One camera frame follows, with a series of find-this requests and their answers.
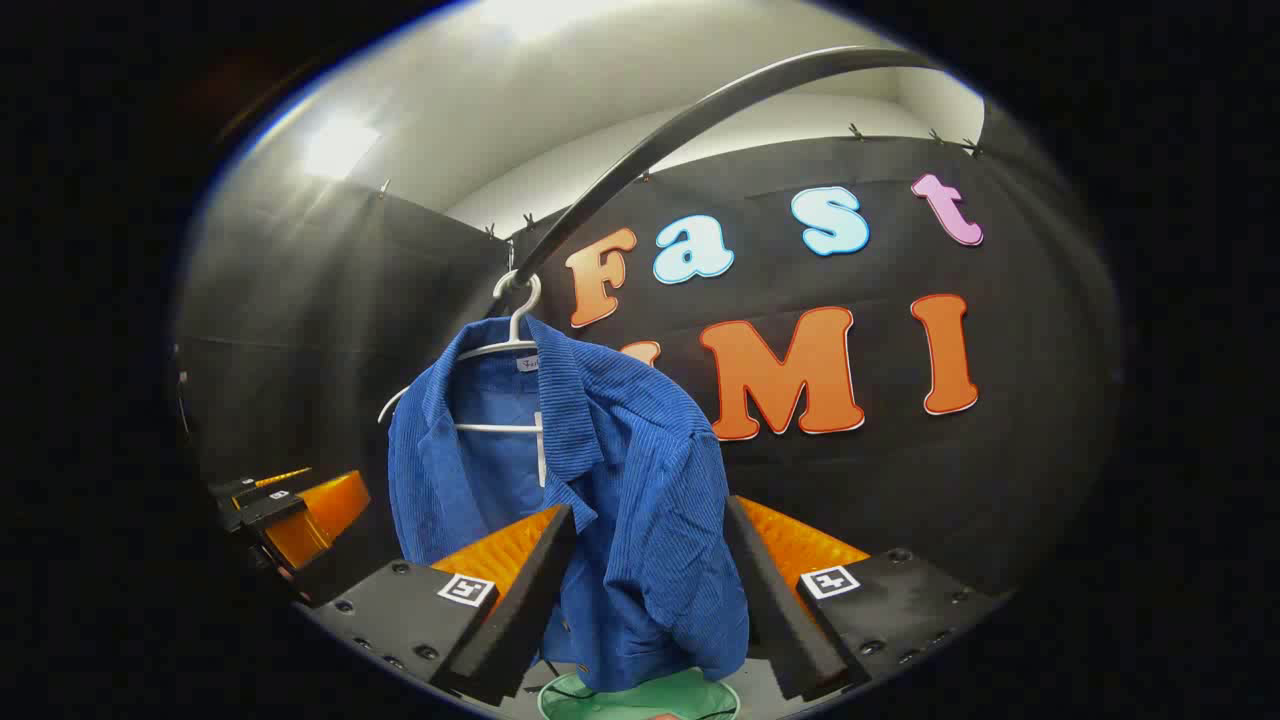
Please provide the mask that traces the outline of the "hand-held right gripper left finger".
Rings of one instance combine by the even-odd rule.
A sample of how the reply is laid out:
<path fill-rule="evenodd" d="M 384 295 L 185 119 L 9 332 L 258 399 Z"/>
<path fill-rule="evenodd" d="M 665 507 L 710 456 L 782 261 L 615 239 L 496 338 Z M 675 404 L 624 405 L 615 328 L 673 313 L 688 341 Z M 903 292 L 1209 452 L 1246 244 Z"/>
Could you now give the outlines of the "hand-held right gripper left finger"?
<path fill-rule="evenodd" d="M 558 503 L 431 565 L 394 559 L 305 612 L 413 685 L 498 706 L 535 662 L 576 543 Z"/>

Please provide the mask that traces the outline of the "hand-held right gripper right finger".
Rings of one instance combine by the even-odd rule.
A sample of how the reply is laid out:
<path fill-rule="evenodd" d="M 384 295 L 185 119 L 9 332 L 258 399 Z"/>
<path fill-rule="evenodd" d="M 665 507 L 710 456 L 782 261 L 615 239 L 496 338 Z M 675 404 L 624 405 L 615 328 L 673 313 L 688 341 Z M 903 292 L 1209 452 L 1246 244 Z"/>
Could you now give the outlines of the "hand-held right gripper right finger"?
<path fill-rule="evenodd" d="M 745 589 L 751 647 L 786 700 L 887 682 L 1005 605 L 906 548 L 868 553 L 742 496 L 724 537 Z"/>

